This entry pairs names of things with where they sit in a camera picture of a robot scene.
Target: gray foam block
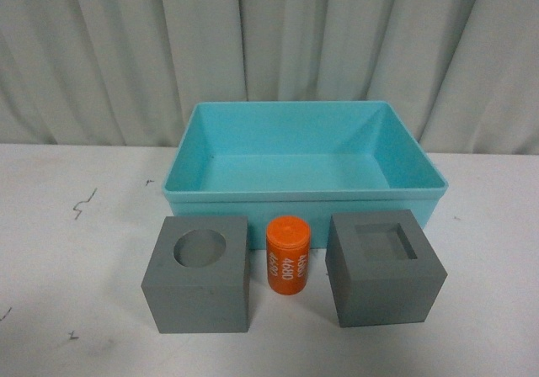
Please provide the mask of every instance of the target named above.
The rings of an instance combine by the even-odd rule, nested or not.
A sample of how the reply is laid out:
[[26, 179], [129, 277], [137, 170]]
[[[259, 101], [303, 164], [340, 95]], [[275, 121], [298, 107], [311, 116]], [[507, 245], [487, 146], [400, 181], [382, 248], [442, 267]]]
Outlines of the gray foam block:
[[248, 330], [247, 217], [167, 217], [142, 280], [161, 333]]
[[409, 210], [333, 214], [326, 265], [341, 327], [422, 322], [447, 276]]

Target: white table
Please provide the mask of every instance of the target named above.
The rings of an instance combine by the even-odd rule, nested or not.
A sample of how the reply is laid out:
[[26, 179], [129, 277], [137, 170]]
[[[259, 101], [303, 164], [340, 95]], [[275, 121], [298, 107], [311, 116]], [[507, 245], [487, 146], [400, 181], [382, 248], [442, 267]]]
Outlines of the white table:
[[539, 157], [431, 155], [449, 276], [425, 323], [341, 329], [324, 250], [290, 297], [258, 251], [248, 333], [160, 335], [140, 284], [174, 152], [0, 146], [1, 376], [539, 375]]

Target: gray curtain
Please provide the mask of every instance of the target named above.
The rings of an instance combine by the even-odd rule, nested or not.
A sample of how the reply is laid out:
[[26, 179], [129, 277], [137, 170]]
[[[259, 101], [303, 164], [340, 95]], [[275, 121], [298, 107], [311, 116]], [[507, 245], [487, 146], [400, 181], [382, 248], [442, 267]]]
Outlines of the gray curtain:
[[0, 141], [175, 146], [212, 100], [383, 99], [539, 153], [539, 0], [0, 0]]

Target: orange cylinder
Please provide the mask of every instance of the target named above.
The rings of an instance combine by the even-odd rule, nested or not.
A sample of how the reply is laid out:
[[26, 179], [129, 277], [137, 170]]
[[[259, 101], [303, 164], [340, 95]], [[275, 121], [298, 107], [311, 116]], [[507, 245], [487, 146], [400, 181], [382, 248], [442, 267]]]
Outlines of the orange cylinder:
[[269, 286], [281, 295], [305, 287], [311, 245], [311, 227], [299, 217], [283, 215], [266, 229]]

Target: plastic bin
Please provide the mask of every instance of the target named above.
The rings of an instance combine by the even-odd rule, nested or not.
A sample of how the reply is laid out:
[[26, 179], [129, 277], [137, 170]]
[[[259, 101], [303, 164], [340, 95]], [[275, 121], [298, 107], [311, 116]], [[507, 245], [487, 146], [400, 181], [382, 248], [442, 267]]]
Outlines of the plastic bin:
[[312, 248], [337, 212], [410, 209], [423, 227], [446, 189], [385, 102], [199, 104], [163, 183], [175, 215], [247, 215], [253, 249], [280, 215]]

